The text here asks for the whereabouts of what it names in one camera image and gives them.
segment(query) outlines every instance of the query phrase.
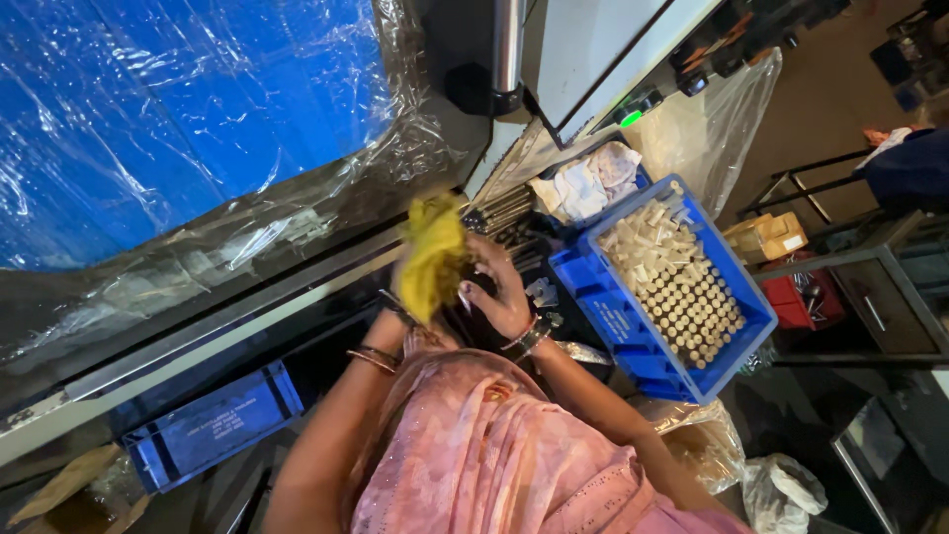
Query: brown box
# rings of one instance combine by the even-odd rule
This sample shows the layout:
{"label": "brown box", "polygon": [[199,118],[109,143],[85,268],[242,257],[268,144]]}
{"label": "brown box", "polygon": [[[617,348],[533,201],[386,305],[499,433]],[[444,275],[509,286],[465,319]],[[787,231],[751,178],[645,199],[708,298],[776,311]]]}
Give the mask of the brown box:
{"label": "brown box", "polygon": [[745,220],[722,232],[722,236],[746,264],[778,259],[808,244],[808,237],[792,212]]}
{"label": "brown box", "polygon": [[120,534],[148,502],[128,454],[107,445],[70,462],[7,526],[36,518],[22,534]]}

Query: green light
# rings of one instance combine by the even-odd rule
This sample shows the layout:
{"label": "green light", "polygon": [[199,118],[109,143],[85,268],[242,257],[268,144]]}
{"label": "green light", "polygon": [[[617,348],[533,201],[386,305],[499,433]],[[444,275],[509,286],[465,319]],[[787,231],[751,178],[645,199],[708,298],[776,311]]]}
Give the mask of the green light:
{"label": "green light", "polygon": [[623,119],[622,122],[620,122],[620,128],[625,128],[629,126],[630,124],[635,123],[636,121],[639,120],[641,116],[642,116],[642,112],[639,111],[638,109],[636,111],[633,111],[629,115],[626,115],[626,118]]}

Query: gold bangle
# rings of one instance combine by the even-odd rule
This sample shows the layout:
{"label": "gold bangle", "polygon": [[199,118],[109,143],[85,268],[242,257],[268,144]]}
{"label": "gold bangle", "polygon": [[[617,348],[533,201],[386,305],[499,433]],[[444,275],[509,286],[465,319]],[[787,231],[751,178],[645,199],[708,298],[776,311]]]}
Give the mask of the gold bangle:
{"label": "gold bangle", "polygon": [[376,367],[382,369],[386,374],[393,375],[393,374],[396,373],[396,370],[395,370],[395,369],[393,369],[393,368],[392,368],[389,364],[387,364],[386,362],[382,361],[382,359],[379,358],[379,357],[378,357],[377,355],[375,355],[375,354],[360,353],[360,352],[358,352],[358,351],[353,351],[353,350],[346,351],[346,354],[348,354],[348,355],[350,355],[350,356],[352,356],[352,357],[354,357],[354,358],[360,358],[361,360],[365,360],[365,361],[367,361],[367,362],[369,362],[369,363],[375,365]]}
{"label": "gold bangle", "polygon": [[398,367],[402,363],[402,359],[404,358],[404,356],[398,357],[397,355],[387,353],[386,351],[380,351],[379,349],[374,349],[368,345],[360,345],[359,347],[356,347],[356,350],[361,353],[373,353],[376,356],[382,358],[383,360],[391,362],[392,367]]}

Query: pink dupatta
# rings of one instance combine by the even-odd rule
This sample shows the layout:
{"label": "pink dupatta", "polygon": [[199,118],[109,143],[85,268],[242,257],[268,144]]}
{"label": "pink dupatta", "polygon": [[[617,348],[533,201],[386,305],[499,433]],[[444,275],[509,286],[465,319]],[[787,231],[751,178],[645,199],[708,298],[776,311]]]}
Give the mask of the pink dupatta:
{"label": "pink dupatta", "polygon": [[751,532],[714,511],[676,510],[632,447],[551,404],[495,354],[415,357],[382,421],[391,438],[357,502],[355,533]]}

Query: dark blue cloth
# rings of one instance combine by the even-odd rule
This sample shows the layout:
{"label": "dark blue cloth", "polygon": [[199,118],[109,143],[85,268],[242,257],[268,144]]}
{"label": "dark blue cloth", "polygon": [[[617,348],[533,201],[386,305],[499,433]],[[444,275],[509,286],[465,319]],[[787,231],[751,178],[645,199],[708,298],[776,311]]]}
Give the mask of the dark blue cloth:
{"label": "dark blue cloth", "polygon": [[856,171],[877,202],[899,211],[945,211],[949,205],[949,128],[926,129]]}

